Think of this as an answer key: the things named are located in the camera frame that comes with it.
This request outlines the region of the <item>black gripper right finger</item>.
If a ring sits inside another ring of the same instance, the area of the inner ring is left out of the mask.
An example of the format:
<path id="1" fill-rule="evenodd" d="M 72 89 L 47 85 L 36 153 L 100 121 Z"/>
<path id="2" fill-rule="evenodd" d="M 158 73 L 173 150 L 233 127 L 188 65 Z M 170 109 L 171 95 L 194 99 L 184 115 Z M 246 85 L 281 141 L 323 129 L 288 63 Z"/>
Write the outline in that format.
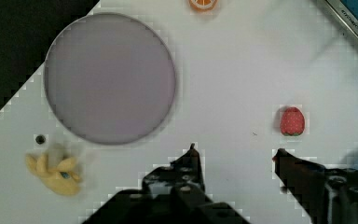
<path id="1" fill-rule="evenodd" d="M 283 148 L 272 160 L 275 174 L 308 213 L 312 224 L 358 224 L 358 170 L 328 169 Z"/>

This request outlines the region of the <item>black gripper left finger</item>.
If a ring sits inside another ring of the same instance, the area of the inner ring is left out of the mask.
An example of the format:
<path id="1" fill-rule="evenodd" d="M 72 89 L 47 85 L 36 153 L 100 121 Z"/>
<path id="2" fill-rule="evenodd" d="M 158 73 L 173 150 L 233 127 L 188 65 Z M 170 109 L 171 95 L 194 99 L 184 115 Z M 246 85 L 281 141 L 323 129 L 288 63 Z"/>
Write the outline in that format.
<path id="1" fill-rule="evenodd" d="M 82 224 L 249 224 L 227 203 L 205 193 L 200 154 L 191 145 L 180 158 L 146 175 L 140 189 L 115 194 Z"/>

